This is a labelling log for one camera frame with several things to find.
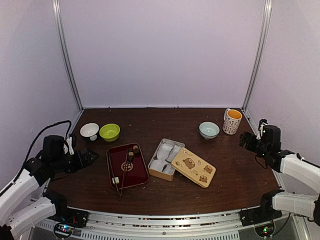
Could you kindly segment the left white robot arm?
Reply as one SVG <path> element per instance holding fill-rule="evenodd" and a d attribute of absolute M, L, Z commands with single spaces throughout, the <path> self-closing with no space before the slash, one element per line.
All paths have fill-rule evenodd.
<path fill-rule="evenodd" d="M 62 238 L 72 235 L 76 228 L 85 228 L 89 213 L 68 207 L 67 198 L 56 191 L 44 192 L 38 200 L 19 211 L 16 208 L 29 194 L 53 180 L 55 174 L 76 173 L 91 166 L 98 158 L 96 152 L 87 148 L 74 151 L 71 137 L 45 137 L 42 150 L 36 157 L 28 158 L 0 192 L 0 238 L 17 240 L 47 218 L 57 222 L 54 232 Z"/>

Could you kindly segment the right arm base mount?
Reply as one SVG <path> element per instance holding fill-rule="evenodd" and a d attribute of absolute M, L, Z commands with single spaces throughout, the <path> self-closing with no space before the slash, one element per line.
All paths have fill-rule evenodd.
<path fill-rule="evenodd" d="M 280 218 L 283 214 L 280 210 L 273 208 L 273 197 L 282 193 L 284 190 L 273 190 L 262 195 L 260 206 L 254 208 L 243 208 L 239 212 L 242 226 L 257 225 L 260 223 L 273 221 Z"/>

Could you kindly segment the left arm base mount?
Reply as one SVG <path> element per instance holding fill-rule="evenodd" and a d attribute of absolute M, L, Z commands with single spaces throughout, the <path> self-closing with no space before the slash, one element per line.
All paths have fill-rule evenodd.
<path fill-rule="evenodd" d="M 89 212 L 68 207 L 68 200 L 64 195 L 56 191 L 49 191 L 44 193 L 43 197 L 48 198 L 56 210 L 56 213 L 49 216 L 48 219 L 76 228 L 87 226 Z"/>

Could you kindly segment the bear printed tin lid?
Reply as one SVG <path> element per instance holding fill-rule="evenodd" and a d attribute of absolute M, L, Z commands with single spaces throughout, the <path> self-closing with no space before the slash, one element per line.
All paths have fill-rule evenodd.
<path fill-rule="evenodd" d="M 174 157 L 171 165 L 183 176 L 202 188 L 209 187 L 216 173 L 216 168 L 213 165 L 185 147 Z"/>

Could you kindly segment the metal tongs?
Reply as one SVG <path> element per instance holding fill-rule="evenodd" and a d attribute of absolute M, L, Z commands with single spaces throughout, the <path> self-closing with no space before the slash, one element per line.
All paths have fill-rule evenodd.
<path fill-rule="evenodd" d="M 128 150 L 129 148 L 126 147 L 126 156 L 125 156 L 125 161 L 124 163 L 121 165 L 123 167 L 123 173 L 122 173 L 122 180 L 121 180 L 121 185 L 120 188 L 118 187 L 118 184 L 113 184 L 115 186 L 115 190 L 117 192 L 117 195 L 119 198 L 122 197 L 123 195 L 123 190 L 124 190 L 124 183 L 125 183 L 125 178 L 127 175 L 127 171 L 128 171 L 128 165 L 130 164 L 130 161 L 128 160 Z"/>

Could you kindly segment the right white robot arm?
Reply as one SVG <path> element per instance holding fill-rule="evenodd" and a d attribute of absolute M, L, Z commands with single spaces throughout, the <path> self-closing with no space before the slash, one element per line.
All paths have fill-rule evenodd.
<path fill-rule="evenodd" d="M 259 207 L 242 213 L 244 225 L 270 221 L 282 212 L 307 217 L 320 223 L 320 167 L 299 153 L 282 149 L 281 130 L 264 120 L 257 134 L 243 132 L 239 145 L 264 160 L 262 167 L 271 168 L 284 184 L 280 190 L 264 193 Z"/>

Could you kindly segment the tin box with paper cups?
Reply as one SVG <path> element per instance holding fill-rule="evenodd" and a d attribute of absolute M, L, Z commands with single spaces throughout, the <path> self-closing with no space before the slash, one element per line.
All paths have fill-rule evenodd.
<path fill-rule="evenodd" d="M 185 144 L 182 142 L 163 138 L 148 164 L 149 174 L 171 182 L 176 171 L 172 166 L 172 162 L 184 147 Z"/>

